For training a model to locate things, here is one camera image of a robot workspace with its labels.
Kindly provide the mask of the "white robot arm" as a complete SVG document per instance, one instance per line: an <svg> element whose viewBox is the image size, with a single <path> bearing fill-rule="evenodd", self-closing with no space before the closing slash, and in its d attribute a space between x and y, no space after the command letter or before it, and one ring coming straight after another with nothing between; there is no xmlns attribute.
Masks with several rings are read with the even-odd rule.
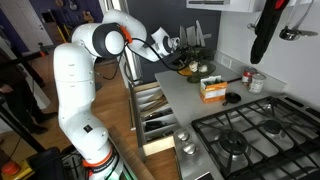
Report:
<svg viewBox="0 0 320 180"><path fill-rule="evenodd" d="M94 63L99 57L114 59L128 48L156 62L176 51L178 37L160 28L146 43L145 26L129 14L108 10L100 23L78 26L69 43L54 49L54 79L59 101L59 126L83 157L89 180L119 180L124 163L109 141L105 125L92 114L96 97Z"/></svg>

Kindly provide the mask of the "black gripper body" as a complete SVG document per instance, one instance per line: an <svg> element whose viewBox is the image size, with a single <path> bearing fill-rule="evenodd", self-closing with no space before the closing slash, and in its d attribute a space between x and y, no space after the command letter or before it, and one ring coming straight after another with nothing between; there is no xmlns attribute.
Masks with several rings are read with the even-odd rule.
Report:
<svg viewBox="0 0 320 180"><path fill-rule="evenodd" d="M187 58L186 51L176 51L167 57L166 63L172 67L179 67L184 63L186 58Z"/></svg>

